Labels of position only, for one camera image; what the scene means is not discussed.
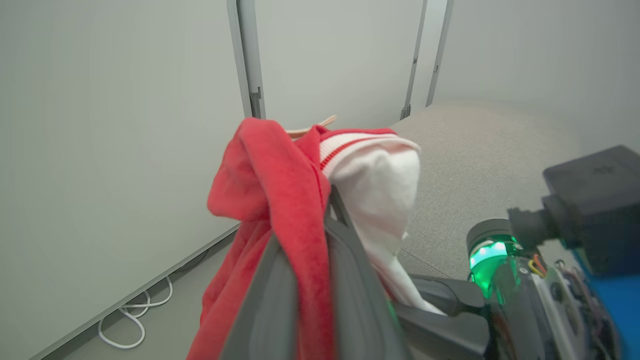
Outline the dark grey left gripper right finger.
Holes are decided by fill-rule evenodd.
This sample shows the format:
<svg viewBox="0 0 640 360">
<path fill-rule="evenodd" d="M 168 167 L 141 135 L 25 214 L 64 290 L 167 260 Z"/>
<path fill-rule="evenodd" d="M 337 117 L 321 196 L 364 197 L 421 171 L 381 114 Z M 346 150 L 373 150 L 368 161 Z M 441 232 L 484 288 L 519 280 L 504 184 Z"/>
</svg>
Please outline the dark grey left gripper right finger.
<svg viewBox="0 0 640 360">
<path fill-rule="evenodd" d="M 331 188 L 324 229 L 338 359 L 409 360 L 410 350 L 394 308 L 336 186 Z"/>
</svg>

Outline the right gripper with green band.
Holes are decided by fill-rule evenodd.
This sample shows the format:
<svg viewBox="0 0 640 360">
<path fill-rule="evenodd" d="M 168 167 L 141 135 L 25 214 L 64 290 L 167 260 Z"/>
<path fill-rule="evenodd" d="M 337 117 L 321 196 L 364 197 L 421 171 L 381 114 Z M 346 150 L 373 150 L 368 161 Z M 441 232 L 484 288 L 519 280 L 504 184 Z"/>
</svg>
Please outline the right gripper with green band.
<svg viewBox="0 0 640 360">
<path fill-rule="evenodd" d="M 621 358 L 615 324 L 582 271 L 562 259 L 546 265 L 505 218 L 474 225 L 466 246 L 470 281 L 409 275 L 423 300 L 448 315 L 394 304 L 412 346 L 435 360 L 484 360 L 490 325 L 490 359 Z M 485 305 L 487 320 L 477 315 Z"/>
</svg>

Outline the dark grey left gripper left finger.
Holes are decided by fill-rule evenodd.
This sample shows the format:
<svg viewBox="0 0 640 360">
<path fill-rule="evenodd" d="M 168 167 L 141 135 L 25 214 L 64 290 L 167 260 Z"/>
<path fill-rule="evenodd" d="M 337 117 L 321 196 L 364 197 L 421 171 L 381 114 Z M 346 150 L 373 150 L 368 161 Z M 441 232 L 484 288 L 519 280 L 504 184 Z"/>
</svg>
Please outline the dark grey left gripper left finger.
<svg viewBox="0 0 640 360">
<path fill-rule="evenodd" d="M 295 360 L 298 281 L 272 234 L 227 335 L 222 360 Z"/>
</svg>

